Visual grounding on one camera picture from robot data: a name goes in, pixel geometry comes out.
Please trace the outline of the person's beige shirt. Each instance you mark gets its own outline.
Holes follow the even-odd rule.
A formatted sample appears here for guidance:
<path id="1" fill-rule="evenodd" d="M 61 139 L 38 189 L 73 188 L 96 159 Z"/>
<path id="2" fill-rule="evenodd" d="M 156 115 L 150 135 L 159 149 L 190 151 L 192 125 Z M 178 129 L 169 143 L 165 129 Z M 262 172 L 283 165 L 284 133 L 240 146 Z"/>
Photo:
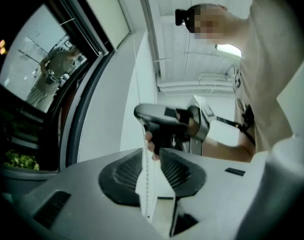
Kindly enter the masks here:
<path id="1" fill-rule="evenodd" d="M 243 123 L 250 106 L 254 123 L 248 133 L 256 152 L 262 152 L 292 135 L 277 97 L 304 60 L 304 33 L 285 0 L 252 0 L 248 23 L 247 46 L 233 85 L 234 119 Z"/>

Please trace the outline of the person's right forearm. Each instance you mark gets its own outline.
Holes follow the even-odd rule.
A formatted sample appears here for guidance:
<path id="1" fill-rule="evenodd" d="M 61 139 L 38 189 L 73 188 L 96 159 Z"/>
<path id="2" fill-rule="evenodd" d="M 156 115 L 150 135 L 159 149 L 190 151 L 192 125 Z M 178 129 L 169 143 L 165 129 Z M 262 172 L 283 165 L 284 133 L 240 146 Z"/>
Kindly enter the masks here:
<path id="1" fill-rule="evenodd" d="M 229 146 L 207 137 L 202 143 L 202 156 L 220 160 L 250 163 L 256 153 L 255 146 L 240 133 L 236 146 Z"/>

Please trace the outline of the dark window pane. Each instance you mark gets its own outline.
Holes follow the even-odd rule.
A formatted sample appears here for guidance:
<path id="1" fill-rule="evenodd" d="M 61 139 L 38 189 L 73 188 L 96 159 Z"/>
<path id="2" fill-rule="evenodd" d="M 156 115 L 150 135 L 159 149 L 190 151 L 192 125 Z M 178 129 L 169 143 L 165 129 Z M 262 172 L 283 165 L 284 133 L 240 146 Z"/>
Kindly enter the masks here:
<path id="1" fill-rule="evenodd" d="M 111 51 L 86 0 L 0 0 L 1 166 L 15 150 L 39 171 L 59 170 L 73 98 Z"/>

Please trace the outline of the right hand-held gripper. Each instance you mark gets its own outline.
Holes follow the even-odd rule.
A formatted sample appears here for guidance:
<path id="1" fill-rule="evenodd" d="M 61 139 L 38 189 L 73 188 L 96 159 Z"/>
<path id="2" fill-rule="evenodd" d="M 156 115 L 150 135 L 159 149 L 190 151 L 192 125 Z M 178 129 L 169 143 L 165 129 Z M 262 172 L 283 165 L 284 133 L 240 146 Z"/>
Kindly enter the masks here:
<path id="1" fill-rule="evenodd" d="M 193 118 L 198 125 L 198 131 L 190 137 L 189 152 L 201 156 L 203 141 L 210 131 L 211 121 L 217 118 L 207 100 L 198 95 L 193 96 L 187 110 L 142 103 L 134 108 L 133 113 L 137 119 L 143 120 L 144 147 L 148 150 L 145 134 L 150 131 L 152 142 L 155 145 L 154 152 L 158 155 L 161 149 L 173 148 L 173 139 L 185 140 L 188 138 L 188 124 Z"/>

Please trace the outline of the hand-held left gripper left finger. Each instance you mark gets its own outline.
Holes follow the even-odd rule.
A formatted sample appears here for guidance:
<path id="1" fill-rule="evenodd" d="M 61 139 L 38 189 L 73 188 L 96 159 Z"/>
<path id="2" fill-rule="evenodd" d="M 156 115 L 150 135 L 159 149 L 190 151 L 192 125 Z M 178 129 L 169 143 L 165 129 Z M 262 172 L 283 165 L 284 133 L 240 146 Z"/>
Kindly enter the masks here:
<path id="1" fill-rule="evenodd" d="M 40 240 L 165 240 L 136 193 L 141 149 L 76 163 L 27 194 L 18 213 Z"/>

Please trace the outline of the person's right hand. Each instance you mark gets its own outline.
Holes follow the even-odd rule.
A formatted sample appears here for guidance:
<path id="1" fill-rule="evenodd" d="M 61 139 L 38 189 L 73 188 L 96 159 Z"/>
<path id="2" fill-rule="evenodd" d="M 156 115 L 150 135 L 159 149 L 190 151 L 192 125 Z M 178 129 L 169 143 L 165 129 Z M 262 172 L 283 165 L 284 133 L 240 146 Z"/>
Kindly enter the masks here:
<path id="1" fill-rule="evenodd" d="M 152 160 L 159 161 L 160 157 L 155 153 L 155 144 L 152 141 L 153 135 L 150 131 L 145 132 L 145 140 L 147 141 L 147 149 L 152 152 Z"/>

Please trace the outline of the bright ceiling light panel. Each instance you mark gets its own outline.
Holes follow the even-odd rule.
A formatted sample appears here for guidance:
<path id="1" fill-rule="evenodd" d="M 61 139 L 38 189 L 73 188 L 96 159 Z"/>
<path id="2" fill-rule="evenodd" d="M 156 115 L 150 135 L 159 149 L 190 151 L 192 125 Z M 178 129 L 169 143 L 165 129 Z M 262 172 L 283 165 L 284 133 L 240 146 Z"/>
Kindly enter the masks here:
<path id="1" fill-rule="evenodd" d="M 226 54 L 230 54 L 233 56 L 237 56 L 237 57 L 242 57 L 242 52 L 239 48 L 231 45 L 231 44 L 216 44 L 215 48 L 219 51 L 219 52 L 223 52 Z"/>

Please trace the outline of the white ceiling pipe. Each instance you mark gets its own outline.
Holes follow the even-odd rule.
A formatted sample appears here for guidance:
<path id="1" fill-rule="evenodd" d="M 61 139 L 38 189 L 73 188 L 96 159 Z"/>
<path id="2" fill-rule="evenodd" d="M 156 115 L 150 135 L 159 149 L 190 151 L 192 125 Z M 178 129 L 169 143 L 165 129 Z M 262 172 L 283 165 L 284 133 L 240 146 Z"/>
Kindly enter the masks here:
<path id="1" fill-rule="evenodd" d="M 222 87 L 232 87 L 233 83 L 231 81 L 179 81 L 179 82 L 157 82 L 159 88 L 171 88 L 171 87 L 183 87 L 183 86 L 222 86 Z"/>
<path id="2" fill-rule="evenodd" d="M 193 90 L 172 90 L 172 91 L 164 91 L 165 95 L 174 95 L 174 96 L 192 96 L 192 95 L 200 95 L 200 96 L 234 96 L 234 92 L 232 90 L 217 90 L 217 89 L 193 89 Z"/>

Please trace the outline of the green plant outside window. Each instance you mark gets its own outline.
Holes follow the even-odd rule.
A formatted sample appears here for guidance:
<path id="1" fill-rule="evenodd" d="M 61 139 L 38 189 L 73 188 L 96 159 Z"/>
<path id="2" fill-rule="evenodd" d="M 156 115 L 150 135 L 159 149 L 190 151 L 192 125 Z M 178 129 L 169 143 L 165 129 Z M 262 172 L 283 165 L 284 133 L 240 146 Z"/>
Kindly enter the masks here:
<path id="1" fill-rule="evenodd" d="M 40 165 L 34 155 L 26 155 L 10 149 L 5 153 L 3 164 L 8 167 L 39 171 Z"/>

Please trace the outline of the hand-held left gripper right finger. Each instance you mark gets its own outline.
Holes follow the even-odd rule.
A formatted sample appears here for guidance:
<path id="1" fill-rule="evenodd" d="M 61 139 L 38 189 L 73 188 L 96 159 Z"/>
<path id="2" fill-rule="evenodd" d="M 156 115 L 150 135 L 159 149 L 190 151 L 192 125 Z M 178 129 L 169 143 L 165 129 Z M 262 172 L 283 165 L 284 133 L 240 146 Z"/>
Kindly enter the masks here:
<path id="1" fill-rule="evenodd" d="M 252 164 L 174 149 L 160 162 L 176 198 L 171 240 L 234 240 L 254 195 Z"/>

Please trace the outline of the white roller blind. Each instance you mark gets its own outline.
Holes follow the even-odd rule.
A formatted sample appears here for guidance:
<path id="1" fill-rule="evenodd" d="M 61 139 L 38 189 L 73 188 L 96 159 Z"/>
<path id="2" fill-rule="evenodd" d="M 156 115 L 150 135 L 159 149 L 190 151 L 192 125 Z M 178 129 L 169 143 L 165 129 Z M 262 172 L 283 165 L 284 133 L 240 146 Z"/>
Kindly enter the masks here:
<path id="1" fill-rule="evenodd" d="M 86 0 L 116 50 L 130 32 L 119 0 Z"/>

